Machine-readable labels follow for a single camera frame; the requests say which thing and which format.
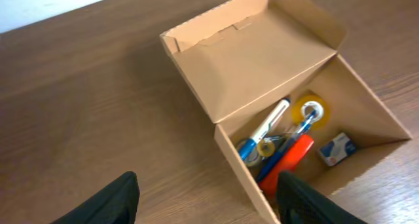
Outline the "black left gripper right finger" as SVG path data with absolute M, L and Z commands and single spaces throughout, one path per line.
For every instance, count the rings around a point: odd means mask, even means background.
M 276 201 L 282 223 L 364 224 L 288 171 L 278 176 Z

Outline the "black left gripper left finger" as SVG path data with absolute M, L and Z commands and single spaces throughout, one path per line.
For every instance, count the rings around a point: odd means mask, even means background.
M 54 223 L 134 224 L 140 190 L 137 175 L 127 171 Z

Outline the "blue pen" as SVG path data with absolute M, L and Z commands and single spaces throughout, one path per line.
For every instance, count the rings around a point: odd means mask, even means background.
M 259 172 L 256 182 L 262 181 L 273 169 L 273 167 L 280 161 L 285 153 L 297 142 L 297 140 L 309 129 L 314 123 L 314 118 L 317 116 L 318 110 L 312 110 L 304 120 L 297 126 L 295 131 L 285 140 L 282 146 L 268 159 L 268 162 Z

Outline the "white eraser packet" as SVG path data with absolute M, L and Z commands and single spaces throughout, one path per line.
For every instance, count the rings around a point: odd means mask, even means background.
M 318 150 L 319 156 L 327 166 L 335 166 L 357 151 L 354 142 L 341 132 Z

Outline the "yellow correction tape dispenser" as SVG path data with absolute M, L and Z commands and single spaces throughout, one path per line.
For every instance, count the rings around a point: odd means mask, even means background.
M 243 160 L 248 168 L 259 166 L 262 161 L 269 159 L 286 141 L 284 135 L 264 136 L 252 149 L 250 154 Z

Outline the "blue white marker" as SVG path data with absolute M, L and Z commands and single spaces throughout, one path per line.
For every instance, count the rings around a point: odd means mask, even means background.
M 275 122 L 284 114 L 286 109 L 290 106 L 290 103 L 289 98 L 281 99 L 264 121 L 257 127 L 250 137 L 246 139 L 244 145 L 238 150 L 238 154 L 242 160 L 248 158 L 252 150 L 256 148 L 257 144 L 269 133 Z

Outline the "yellow tape roll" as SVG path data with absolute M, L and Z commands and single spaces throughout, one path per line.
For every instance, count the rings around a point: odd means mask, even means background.
M 311 117 L 311 128 L 323 128 L 331 117 L 328 103 L 316 94 L 300 97 L 291 107 L 291 118 L 294 124 Z

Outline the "brown cardboard box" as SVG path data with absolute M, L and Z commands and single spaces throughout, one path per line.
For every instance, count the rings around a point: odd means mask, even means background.
M 357 179 L 411 139 L 407 129 L 338 53 L 346 30 L 310 0 L 230 0 L 168 31 L 167 55 L 215 125 L 215 140 L 266 223 L 280 220 L 273 198 L 238 154 L 283 98 L 291 105 L 272 134 L 296 124 L 291 107 L 316 94 L 331 110 L 329 122 L 311 129 L 314 145 L 295 173 L 330 195 Z M 327 166 L 318 150 L 344 132 L 357 151 Z

